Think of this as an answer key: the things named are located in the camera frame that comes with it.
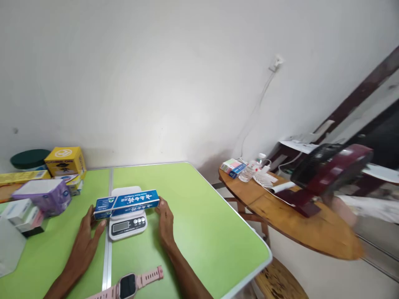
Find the wooden round table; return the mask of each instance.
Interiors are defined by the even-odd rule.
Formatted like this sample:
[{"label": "wooden round table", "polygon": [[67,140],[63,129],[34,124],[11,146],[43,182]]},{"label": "wooden round table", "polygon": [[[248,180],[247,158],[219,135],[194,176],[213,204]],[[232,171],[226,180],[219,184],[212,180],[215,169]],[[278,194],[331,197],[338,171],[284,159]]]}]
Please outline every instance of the wooden round table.
[{"label": "wooden round table", "polygon": [[[278,178],[275,186],[287,182],[282,177],[269,174]],[[337,259],[357,260],[363,256],[360,241],[353,230],[325,204],[317,202],[321,211],[306,218],[271,195],[253,179],[244,183],[238,178],[232,179],[221,169],[219,178],[239,202],[291,240]]]}]

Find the dark green container lid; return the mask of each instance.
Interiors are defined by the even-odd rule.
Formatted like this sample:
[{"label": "dark green container lid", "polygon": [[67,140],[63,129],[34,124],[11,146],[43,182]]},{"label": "dark green container lid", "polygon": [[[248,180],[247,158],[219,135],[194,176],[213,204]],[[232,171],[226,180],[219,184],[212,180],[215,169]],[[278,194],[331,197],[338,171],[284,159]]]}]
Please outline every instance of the dark green container lid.
[{"label": "dark green container lid", "polygon": [[10,159],[16,169],[30,169],[44,164],[44,159],[50,154],[47,149],[31,149],[16,154]]}]

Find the electric fan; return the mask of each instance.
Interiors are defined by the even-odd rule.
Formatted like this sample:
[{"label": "electric fan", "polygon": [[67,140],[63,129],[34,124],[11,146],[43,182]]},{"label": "electric fan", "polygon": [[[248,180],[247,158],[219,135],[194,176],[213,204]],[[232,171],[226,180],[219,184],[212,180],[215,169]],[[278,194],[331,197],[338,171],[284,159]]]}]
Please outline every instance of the electric fan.
[{"label": "electric fan", "polygon": [[293,171],[291,181],[302,189],[276,193],[293,209],[309,218],[320,211],[315,197],[333,196],[334,191],[355,178],[371,161],[373,150],[363,145],[323,144],[315,148]]}]

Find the wall socket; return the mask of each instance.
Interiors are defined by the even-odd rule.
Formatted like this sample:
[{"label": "wall socket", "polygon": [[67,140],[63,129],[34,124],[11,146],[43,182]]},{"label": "wall socket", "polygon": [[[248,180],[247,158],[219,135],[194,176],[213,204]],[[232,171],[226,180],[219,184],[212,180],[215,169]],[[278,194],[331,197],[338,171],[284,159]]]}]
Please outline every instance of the wall socket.
[{"label": "wall socket", "polygon": [[284,59],[280,55],[276,54],[270,63],[269,70],[275,73],[283,65],[283,63]]}]

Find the pink watch strap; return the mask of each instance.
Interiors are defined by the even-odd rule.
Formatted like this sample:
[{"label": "pink watch strap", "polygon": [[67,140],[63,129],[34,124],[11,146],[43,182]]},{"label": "pink watch strap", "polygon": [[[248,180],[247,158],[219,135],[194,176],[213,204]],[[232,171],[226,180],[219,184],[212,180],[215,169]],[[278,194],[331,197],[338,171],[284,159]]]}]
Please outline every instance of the pink watch strap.
[{"label": "pink watch strap", "polygon": [[151,282],[156,280],[160,280],[163,278],[163,269],[162,266],[158,266],[155,270],[143,273],[142,275],[136,276],[136,286],[137,289],[141,289],[145,287]]},{"label": "pink watch strap", "polygon": [[109,289],[106,289],[105,291],[102,291],[101,293],[98,293],[96,295],[90,296],[89,298],[86,299],[116,299],[116,286],[110,287]]}]

